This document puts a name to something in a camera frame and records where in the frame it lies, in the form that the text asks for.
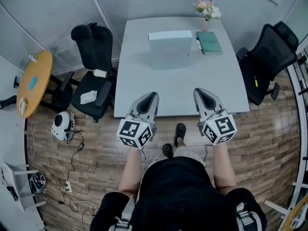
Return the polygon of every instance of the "blue sticker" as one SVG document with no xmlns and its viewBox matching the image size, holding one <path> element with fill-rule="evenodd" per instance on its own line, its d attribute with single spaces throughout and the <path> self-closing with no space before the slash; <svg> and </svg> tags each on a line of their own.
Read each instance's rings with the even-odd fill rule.
<svg viewBox="0 0 308 231">
<path fill-rule="evenodd" d="M 33 79 L 31 80 L 30 84 L 29 84 L 29 90 L 33 90 L 33 88 L 35 87 L 37 82 L 38 82 L 38 77 L 34 76 Z"/>
</svg>

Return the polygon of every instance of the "green book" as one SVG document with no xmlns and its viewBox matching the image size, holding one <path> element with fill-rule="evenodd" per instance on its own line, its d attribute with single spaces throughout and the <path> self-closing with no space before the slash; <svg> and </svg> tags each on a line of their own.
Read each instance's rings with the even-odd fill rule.
<svg viewBox="0 0 308 231">
<path fill-rule="evenodd" d="M 222 49 L 214 32 L 197 32 L 203 55 L 221 55 Z"/>
</svg>

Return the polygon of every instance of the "white chair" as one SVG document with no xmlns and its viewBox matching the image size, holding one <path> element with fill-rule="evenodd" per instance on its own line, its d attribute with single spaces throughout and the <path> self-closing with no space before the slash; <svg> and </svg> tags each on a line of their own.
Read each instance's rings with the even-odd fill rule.
<svg viewBox="0 0 308 231">
<path fill-rule="evenodd" d="M 293 182 L 292 185 L 308 189 L 307 184 Z M 305 221 L 306 212 L 308 211 L 308 194 L 306 194 L 305 197 L 294 208 L 290 209 L 282 208 L 281 206 L 268 200 L 265 200 L 264 203 L 267 206 L 282 213 L 281 218 L 284 219 L 283 227 L 285 226 L 285 223 L 288 223 L 290 224 L 290 228 L 295 229 L 299 228 Z"/>
<path fill-rule="evenodd" d="M 27 174 L 34 174 L 38 172 L 38 170 L 27 170 L 26 167 L 29 167 L 28 164 L 20 164 L 20 165 L 10 165 L 8 163 L 2 162 L 0 166 L 0 177 L 2 178 L 2 183 L 5 185 L 5 187 L 13 187 L 16 195 L 18 197 L 18 200 L 15 200 L 15 203 L 18 205 L 18 207 L 25 211 L 28 208 L 32 207 L 39 207 L 41 205 L 46 204 L 46 201 L 42 201 L 39 203 L 36 203 L 34 205 L 25 206 L 25 199 L 35 196 L 35 194 L 27 194 L 22 195 L 20 193 L 20 189 L 18 188 L 18 183 L 16 182 L 16 176 L 17 175 L 27 175 Z"/>
</svg>

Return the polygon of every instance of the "pen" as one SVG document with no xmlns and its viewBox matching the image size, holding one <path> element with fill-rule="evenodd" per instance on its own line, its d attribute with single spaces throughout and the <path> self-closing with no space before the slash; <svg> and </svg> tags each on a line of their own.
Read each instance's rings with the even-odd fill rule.
<svg viewBox="0 0 308 231">
<path fill-rule="evenodd" d="M 199 52 L 201 52 L 201 45 L 200 45 L 200 41 L 199 41 L 199 38 L 198 37 L 196 37 L 196 44 L 197 44 L 197 46 L 198 46 L 198 50 L 199 50 Z"/>
<path fill-rule="evenodd" d="M 255 77 L 256 87 L 258 87 L 258 82 L 257 82 L 256 76 L 254 76 L 254 77 Z"/>
</svg>

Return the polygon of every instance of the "electrical outlet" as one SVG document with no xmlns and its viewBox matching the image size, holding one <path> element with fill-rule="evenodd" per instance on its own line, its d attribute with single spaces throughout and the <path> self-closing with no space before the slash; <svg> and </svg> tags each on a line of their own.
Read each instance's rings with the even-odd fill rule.
<svg viewBox="0 0 308 231">
<path fill-rule="evenodd" d="M 73 192 L 73 191 L 72 191 L 71 183 L 70 183 L 68 180 L 66 181 L 65 190 L 68 190 L 69 193 Z"/>
</svg>

